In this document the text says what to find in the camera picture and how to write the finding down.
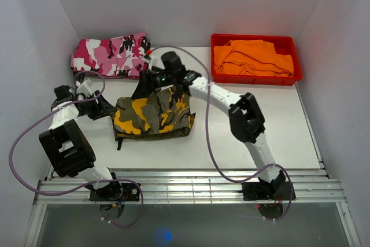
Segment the folded pink camouflage fabric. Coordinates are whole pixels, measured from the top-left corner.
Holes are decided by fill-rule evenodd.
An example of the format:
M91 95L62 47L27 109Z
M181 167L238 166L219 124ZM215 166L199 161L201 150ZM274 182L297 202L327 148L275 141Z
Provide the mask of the folded pink camouflage fabric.
M71 57L74 73L94 71L108 78L138 78L150 49L146 33L104 40L83 39Z

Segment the folded clothing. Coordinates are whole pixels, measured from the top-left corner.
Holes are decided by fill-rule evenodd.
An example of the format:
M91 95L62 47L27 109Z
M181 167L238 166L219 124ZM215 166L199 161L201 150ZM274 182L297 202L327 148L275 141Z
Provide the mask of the folded clothing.
M195 120L189 95L176 86L147 98L119 98L116 109L112 120L118 149L124 138L147 141L187 136Z
M142 60L150 49L146 33L112 39L83 39L71 57L74 73L94 71L106 78L138 78L146 68Z
M231 40L215 46L214 69L227 75L294 75L292 57L277 54L273 43L263 40Z

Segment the cable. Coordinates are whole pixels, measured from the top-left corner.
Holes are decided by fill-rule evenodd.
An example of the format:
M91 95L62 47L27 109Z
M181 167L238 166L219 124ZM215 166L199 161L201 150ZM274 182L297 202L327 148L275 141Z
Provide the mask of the cable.
M99 92L99 94L97 94L94 98L89 98L89 99L80 99L80 100L77 100L77 101L72 101L72 102L68 102L64 105L62 105L59 109L55 109L53 111L51 111L49 114L47 114L46 116L44 116L43 118L41 118L40 120L38 120L36 123L32 124L31 126L29 126L28 128L26 128L17 138L16 140L13 142L12 144L12 147L10 148L10 151L9 151L9 167L10 167L10 170L12 172L12 174L14 175L14 177L24 186L26 187L27 189L29 189L30 191L36 193L36 194L40 194L40 195L44 195L44 196L61 196L61 195L66 195L68 193L71 193L71 192L74 192L76 190L79 190L81 189L82 187L85 187L87 185L92 185L92 184L95 184L97 183L98 181L95 180L95 181L92 181L92 182L86 182L82 185L79 185L73 189L70 189L70 190L67 190L67 191L62 191L62 192L55 192L55 193L51 193L51 192L48 192L48 191L41 191L41 190L38 190L36 188L33 188L31 185L29 185L24 179L22 179L22 177L18 174L18 172L16 171L15 167L14 167L14 163L13 163L13 155L14 155L14 149L16 148L18 142L20 141L20 139L22 139L22 137L28 132L30 131L31 129L33 129L34 127L36 127L38 124L42 123L43 121L45 121L47 118L51 117L53 114L57 113L60 109L64 108L64 107L67 107L68 105L72 105L72 104L81 104L82 102L88 102L88 101L95 101L97 98L99 98L102 93L104 92L105 90L105 80L104 78L98 73L98 72L93 72L93 71L81 71L79 73L77 73L75 75L75 78L74 80L76 81L76 78L77 76L79 76L80 74L83 74L83 73L90 73L90 74L93 74L93 75L97 75L102 81L103 81L103 88L102 90ZM141 214L142 214L142 211L143 211L143 204L144 204L144 199L143 199L143 192L140 188L140 186L134 182L133 180L130 180L130 179L104 179L104 180L99 180L99 182L131 182L132 184L134 184L139 192L140 192L140 196L141 196L141 206L140 206L140 211L137 215L137 217L135 218L135 220L128 224L128 225L123 225L122 227L131 227L132 225L134 225L140 218Z
M170 47L170 48L173 48L173 49L177 49L177 50L180 50L186 54L188 54L190 57L192 57L207 73L207 77L208 77L208 91L207 91L207 102L206 102L206 117L205 117L205 127L206 127L206 141L207 141L207 147L208 147L208 152L209 152L209 155L210 155L210 158L213 162L213 165L214 167L216 168L217 172L219 172L219 174L224 178L226 179L227 181L229 182L233 182L233 183L243 183L243 182L247 182L248 180L251 180L253 178L255 178L259 173L261 173L262 171L264 171L265 169L267 169L268 167L271 167L271 166L276 166L278 168L280 168L284 174L287 176L287 179L289 181L289 185L290 185L290 199L289 199L289 203L288 203L288 206L287 206L287 209L283 212L283 214L276 218L275 220L279 220L281 219L282 217L284 217L286 215L286 213L289 211L290 209L290 205L291 205L291 202L292 202L292 199L293 199L293 184L291 183L291 179L289 177L289 174L287 173L287 171L279 164L268 164L266 166L264 166L263 168L259 169L255 174L253 174L252 176L249 176L245 179L242 179L242 180L235 180L235 179L231 179L229 178L227 175L225 175L222 170L220 169L220 167L217 165L217 162L216 160L214 159L214 155L213 155L213 152L212 152L212 148L211 148L211 145L210 145L210 139L209 139L209 127L208 127L208 122L209 122L209 107L210 107L210 84L211 84L211 75L210 75L210 72L209 70L207 69L206 66L204 66L204 64L198 59L196 58L196 56L194 56L193 54L191 54L189 51L185 50L185 49L182 49L181 47L177 47L177 46L159 46L159 47L156 47L155 49L152 50L152 52L158 50L158 49L162 49L164 47Z

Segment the red plastic tray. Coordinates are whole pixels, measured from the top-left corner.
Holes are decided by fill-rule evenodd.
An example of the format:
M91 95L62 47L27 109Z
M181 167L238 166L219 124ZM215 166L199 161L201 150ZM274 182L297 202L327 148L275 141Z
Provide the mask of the red plastic tray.
M216 73L214 70L214 51L215 46L224 46L229 40L264 40L273 43L277 54L290 54L293 58L294 76L285 78L281 76L254 76L254 75L225 75ZM259 36L259 35L232 35L232 34L213 34L211 36L211 73L213 81L217 83L247 83L247 84L267 84L292 86L297 80L302 79L302 71L299 66L297 52L293 39L282 36Z

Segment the camouflage pattern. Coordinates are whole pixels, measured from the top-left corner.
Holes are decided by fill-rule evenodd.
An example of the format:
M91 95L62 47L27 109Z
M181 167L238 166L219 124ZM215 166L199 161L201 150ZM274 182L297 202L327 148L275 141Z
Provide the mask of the camouflage pattern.
M176 86L148 98L119 98L116 108L112 116L116 139L158 140L187 136L195 120L195 113L190 112L189 95Z
M142 57L149 48L146 33L105 40L83 39L71 57L74 72L95 71L109 78L138 78L146 67Z

